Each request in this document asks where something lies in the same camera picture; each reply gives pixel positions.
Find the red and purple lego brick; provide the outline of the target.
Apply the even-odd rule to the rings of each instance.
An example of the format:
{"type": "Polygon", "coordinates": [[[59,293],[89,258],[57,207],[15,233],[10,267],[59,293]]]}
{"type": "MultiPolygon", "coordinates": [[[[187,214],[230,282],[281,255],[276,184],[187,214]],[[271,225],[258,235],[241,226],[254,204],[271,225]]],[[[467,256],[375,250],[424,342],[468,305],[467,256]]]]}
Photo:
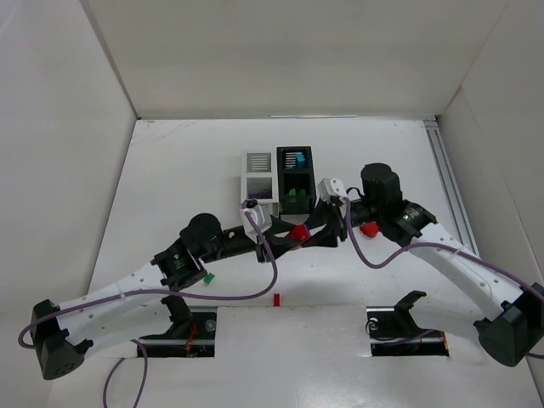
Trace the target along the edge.
{"type": "Polygon", "coordinates": [[[305,242],[311,236],[309,229],[304,224],[296,225],[287,235],[286,238],[293,241],[305,242]]]}

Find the green rounded lego brick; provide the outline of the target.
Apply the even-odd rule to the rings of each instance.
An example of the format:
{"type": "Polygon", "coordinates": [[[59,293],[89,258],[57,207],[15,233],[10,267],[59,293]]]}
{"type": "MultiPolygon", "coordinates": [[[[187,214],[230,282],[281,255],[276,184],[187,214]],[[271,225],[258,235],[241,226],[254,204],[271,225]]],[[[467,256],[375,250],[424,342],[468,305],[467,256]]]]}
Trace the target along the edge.
{"type": "Polygon", "coordinates": [[[306,187],[301,184],[290,185],[286,188],[287,196],[306,196],[306,187]]]}

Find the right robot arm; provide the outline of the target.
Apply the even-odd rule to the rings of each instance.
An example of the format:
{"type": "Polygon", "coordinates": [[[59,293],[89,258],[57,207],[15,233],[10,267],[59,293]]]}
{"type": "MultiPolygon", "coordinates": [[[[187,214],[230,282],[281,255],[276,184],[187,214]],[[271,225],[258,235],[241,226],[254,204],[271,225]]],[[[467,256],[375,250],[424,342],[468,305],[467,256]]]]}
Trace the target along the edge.
{"type": "Polygon", "coordinates": [[[447,303],[426,292],[412,291],[394,305],[402,337],[418,338],[428,330],[449,332],[478,343],[498,363],[514,367],[543,339],[543,287],[487,263],[456,240],[437,218],[403,197],[399,176],[384,163],[360,172],[363,192],[355,200],[337,178],[318,184],[317,208],[332,215],[316,239],[329,246],[349,239],[361,262],[383,269],[408,252],[440,272],[461,290],[471,305],[447,303]],[[371,262],[354,229],[374,222],[382,235],[399,246],[380,263],[371,262]]]}

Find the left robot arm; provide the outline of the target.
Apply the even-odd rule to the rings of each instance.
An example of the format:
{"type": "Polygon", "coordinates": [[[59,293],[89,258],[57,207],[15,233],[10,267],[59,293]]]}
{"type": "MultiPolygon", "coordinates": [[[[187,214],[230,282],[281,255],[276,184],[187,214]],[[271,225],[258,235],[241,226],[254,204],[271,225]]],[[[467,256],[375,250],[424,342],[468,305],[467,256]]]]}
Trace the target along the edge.
{"type": "Polygon", "coordinates": [[[184,332],[192,321],[187,299],[240,302],[269,293],[278,280],[246,295],[201,295],[187,290],[204,280],[207,263],[255,252],[276,266],[279,257],[306,244],[309,229],[254,210],[241,213],[242,225],[223,229],[211,213],[194,216],[178,239],[125,278],[84,297],[63,303],[46,299],[33,307],[31,322],[19,335],[33,349],[42,378],[51,381],[81,366],[86,358],[118,343],[148,335],[184,332]]]}

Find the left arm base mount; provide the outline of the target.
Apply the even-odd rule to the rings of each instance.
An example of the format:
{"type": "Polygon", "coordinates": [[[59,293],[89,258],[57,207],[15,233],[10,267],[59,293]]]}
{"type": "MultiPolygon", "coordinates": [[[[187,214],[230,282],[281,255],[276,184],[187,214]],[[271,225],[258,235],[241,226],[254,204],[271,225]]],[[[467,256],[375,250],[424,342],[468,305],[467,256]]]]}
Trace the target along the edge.
{"type": "Polygon", "coordinates": [[[217,309],[190,308],[181,297],[170,296],[161,301],[170,313],[170,326],[160,334],[140,338],[151,358],[212,358],[215,355],[217,309]]]}

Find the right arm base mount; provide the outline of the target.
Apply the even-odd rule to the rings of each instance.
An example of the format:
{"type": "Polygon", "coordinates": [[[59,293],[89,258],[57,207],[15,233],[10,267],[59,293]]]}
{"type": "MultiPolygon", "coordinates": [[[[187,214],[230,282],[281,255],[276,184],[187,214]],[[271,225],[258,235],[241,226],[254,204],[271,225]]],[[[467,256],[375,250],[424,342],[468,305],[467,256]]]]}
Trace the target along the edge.
{"type": "Polygon", "coordinates": [[[442,331],[417,327],[410,315],[414,304],[427,294],[412,291],[394,306],[368,306],[365,332],[371,340],[372,357],[449,357],[442,331]]]}

